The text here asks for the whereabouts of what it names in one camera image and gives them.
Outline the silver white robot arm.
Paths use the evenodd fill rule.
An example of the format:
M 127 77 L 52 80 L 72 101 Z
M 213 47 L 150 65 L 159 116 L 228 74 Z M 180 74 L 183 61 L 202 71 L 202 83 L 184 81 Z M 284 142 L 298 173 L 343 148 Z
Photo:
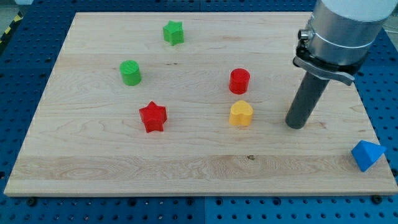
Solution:
M 298 32 L 293 63 L 350 86 L 397 0 L 318 0 Z

